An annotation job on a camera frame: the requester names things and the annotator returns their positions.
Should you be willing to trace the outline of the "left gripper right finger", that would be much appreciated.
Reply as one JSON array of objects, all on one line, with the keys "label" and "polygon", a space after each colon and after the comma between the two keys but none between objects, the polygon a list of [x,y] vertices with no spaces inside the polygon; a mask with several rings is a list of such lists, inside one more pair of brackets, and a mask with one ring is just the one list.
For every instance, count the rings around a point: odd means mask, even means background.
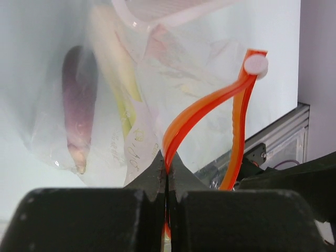
[{"label": "left gripper right finger", "polygon": [[292,190],[212,190],[176,156],[169,200],[172,251],[330,250]]}]

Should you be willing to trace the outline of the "green onion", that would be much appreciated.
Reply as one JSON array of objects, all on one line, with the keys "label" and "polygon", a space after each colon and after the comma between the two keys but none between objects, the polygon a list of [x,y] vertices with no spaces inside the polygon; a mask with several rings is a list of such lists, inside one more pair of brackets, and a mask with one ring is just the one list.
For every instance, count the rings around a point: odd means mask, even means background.
[{"label": "green onion", "polygon": [[133,61],[122,45],[118,17],[112,6],[96,5],[89,13],[89,38],[103,77],[115,97],[126,138],[136,120],[131,99],[141,102]]}]

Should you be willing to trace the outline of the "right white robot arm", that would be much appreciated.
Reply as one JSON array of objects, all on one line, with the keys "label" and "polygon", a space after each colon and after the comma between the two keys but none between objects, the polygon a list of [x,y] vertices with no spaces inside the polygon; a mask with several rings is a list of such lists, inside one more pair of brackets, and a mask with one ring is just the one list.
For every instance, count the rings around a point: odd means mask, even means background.
[{"label": "right white robot arm", "polygon": [[292,190],[312,209],[314,218],[328,222],[335,236],[335,152],[285,170],[243,179],[240,190]]}]

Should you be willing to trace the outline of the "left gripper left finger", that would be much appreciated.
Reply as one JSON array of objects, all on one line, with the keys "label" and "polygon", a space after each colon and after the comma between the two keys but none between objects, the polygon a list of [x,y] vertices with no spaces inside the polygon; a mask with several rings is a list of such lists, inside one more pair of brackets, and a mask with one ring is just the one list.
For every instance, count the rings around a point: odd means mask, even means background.
[{"label": "left gripper left finger", "polygon": [[1,251],[162,251],[162,154],[124,188],[38,188],[18,205]]}]

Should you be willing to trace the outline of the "purple eggplant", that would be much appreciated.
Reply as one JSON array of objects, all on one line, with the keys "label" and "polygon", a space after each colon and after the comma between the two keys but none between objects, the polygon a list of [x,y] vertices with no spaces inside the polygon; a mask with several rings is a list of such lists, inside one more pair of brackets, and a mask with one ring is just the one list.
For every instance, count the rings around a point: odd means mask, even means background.
[{"label": "purple eggplant", "polygon": [[67,148],[77,172],[84,174],[98,90],[98,67],[94,54],[82,46],[72,47],[62,65],[62,101]]}]

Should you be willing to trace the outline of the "clear orange-zipper zip bag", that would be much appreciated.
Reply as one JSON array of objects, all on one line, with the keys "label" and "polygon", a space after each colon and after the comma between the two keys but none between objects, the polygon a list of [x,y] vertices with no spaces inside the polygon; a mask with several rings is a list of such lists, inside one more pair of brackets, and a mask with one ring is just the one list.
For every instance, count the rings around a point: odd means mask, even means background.
[{"label": "clear orange-zipper zip bag", "polygon": [[125,186],[158,152],[167,164],[178,154],[191,172],[230,154],[220,189],[236,182],[247,106],[258,79],[247,63],[266,55],[264,46],[254,43],[261,1],[236,1],[150,31],[129,27],[115,11],[142,101],[131,99],[137,117],[124,138],[115,97],[96,59],[91,146],[80,174],[67,148],[62,65],[74,46],[94,54],[89,13],[100,4],[112,6],[111,1],[1,1],[2,219],[36,188]]}]

